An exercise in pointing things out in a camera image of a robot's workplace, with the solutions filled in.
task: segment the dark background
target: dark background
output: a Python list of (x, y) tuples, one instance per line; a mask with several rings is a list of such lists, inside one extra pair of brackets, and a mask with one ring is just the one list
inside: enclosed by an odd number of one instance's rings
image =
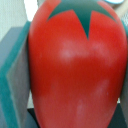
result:
[[(34, 109), (28, 109), (28, 112), (35, 119), (35, 121), (36, 121), (36, 123), (37, 123), (37, 125), (39, 127), (39, 124), (38, 124), (38, 122), (36, 120)], [(125, 119), (124, 119), (123, 112), (122, 112), (120, 104), (117, 104), (115, 113), (113, 115), (113, 118), (112, 118), (108, 128), (127, 128), (127, 125), (126, 125), (126, 122), (125, 122)]]

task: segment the tomato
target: tomato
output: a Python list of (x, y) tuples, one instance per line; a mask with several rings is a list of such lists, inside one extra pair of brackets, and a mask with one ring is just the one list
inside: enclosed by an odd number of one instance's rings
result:
[(123, 86), (123, 25), (103, 1), (46, 0), (29, 31), (30, 81), (41, 128), (106, 128)]

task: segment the red tomato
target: red tomato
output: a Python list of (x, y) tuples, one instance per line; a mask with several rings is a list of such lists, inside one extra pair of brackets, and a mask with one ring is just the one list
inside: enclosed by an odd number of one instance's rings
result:
[(107, 128), (127, 62), (123, 25), (105, 2), (46, 0), (29, 32), (31, 90), (42, 128)]

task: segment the toy tomato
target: toy tomato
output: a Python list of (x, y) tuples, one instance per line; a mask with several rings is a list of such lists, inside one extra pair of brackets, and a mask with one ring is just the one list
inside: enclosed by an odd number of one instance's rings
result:
[(107, 128), (126, 61), (123, 25), (105, 2), (46, 0), (29, 32), (31, 90), (41, 128)]

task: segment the white surface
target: white surface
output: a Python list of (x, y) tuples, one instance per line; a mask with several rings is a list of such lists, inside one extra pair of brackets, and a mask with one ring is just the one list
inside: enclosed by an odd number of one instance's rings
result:
[(111, 4), (121, 4), (124, 0), (104, 0), (106, 2), (109, 2)]
[(24, 0), (27, 18), (29, 21), (33, 20), (33, 17), (38, 9), (37, 0)]

